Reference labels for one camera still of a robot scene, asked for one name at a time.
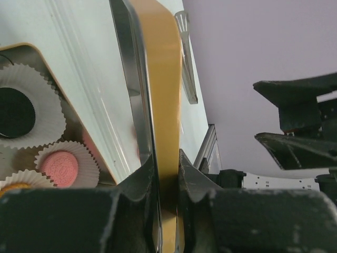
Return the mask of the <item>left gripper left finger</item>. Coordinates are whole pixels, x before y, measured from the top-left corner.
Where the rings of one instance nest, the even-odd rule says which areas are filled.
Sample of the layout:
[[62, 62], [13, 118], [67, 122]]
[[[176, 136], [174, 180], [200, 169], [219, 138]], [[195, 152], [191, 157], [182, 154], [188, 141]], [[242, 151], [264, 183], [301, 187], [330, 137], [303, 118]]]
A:
[[157, 252], [152, 157], [106, 188], [14, 189], [1, 197], [1, 252]]

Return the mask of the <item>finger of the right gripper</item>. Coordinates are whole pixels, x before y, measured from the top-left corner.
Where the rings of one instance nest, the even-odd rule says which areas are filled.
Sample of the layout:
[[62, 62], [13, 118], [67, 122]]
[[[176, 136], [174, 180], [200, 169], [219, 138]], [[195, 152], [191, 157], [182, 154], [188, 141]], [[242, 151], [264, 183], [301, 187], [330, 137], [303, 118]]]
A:
[[254, 90], [278, 108], [336, 91], [336, 73], [290, 81], [259, 81]]
[[258, 133], [255, 139], [282, 170], [336, 169], [336, 142], [275, 133]]

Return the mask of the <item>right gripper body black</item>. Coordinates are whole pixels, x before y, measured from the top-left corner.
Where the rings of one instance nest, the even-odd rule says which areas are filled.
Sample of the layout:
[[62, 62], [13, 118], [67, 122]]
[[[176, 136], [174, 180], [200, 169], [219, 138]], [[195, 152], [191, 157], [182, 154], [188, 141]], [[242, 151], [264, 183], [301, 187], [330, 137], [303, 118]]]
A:
[[311, 99], [279, 108], [284, 135], [336, 142], [336, 99]]

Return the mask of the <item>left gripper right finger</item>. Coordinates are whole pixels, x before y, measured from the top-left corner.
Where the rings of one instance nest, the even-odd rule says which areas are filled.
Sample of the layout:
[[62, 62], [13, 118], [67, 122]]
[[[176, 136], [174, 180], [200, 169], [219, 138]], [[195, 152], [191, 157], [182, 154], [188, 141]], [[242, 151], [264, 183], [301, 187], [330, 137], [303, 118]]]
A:
[[224, 189], [179, 154], [181, 252], [336, 252], [336, 206], [310, 190]]

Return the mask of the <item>pink sandwich cookie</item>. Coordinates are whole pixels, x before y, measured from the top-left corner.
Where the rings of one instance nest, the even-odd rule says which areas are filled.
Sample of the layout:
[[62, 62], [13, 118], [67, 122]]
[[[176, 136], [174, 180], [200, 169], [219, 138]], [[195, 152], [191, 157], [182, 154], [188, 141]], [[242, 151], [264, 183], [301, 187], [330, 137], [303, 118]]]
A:
[[54, 181], [58, 187], [70, 187], [77, 178], [79, 165], [70, 152], [57, 151], [49, 154], [40, 170]]

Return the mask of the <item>orange round biscuit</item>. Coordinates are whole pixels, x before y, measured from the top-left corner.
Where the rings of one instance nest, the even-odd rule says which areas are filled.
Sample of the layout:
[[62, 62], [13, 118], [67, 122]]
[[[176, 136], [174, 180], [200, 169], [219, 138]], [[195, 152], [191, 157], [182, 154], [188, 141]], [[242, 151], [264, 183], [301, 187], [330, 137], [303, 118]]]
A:
[[11, 190], [15, 189], [26, 189], [26, 188], [31, 188], [32, 186], [28, 183], [12, 183], [12, 184], [7, 184], [1, 188], [0, 191], [0, 197], [2, 197], [6, 192], [9, 192]]

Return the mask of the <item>metal tongs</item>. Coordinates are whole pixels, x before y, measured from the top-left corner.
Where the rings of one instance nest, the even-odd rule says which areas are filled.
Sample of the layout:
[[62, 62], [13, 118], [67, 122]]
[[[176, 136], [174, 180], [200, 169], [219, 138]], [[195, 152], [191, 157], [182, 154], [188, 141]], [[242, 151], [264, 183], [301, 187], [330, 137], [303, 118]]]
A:
[[192, 54], [190, 48], [189, 15], [185, 10], [174, 15], [182, 43], [182, 78], [187, 99], [190, 104], [198, 104], [195, 86]]

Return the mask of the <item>silver tin lid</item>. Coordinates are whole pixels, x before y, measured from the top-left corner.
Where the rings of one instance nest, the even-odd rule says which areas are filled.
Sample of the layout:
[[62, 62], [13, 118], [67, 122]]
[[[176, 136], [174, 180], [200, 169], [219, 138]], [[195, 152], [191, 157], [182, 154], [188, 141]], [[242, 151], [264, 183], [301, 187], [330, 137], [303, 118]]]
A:
[[138, 85], [142, 119], [134, 119], [140, 154], [152, 153], [160, 205], [161, 252], [176, 244], [182, 56], [172, 13], [158, 1], [111, 1], [127, 84]]

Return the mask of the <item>black sandwich cookie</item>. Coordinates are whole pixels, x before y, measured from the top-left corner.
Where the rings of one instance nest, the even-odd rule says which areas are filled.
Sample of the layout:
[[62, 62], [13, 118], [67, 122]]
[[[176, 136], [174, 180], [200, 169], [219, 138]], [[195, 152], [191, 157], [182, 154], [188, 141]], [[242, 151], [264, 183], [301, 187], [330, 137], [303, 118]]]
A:
[[11, 87], [1, 88], [1, 138], [15, 139], [31, 132], [36, 114], [30, 99]]

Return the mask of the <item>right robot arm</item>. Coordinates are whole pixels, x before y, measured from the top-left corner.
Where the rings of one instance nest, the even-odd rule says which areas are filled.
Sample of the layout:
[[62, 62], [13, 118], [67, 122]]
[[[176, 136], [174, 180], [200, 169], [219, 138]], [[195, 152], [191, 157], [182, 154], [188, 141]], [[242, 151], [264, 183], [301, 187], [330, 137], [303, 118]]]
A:
[[336, 91], [336, 73], [293, 81], [259, 81], [253, 88], [275, 105], [281, 133], [255, 139], [283, 171], [328, 169], [315, 177], [287, 179], [222, 170], [205, 175], [222, 188], [336, 190], [336, 99], [318, 97]]

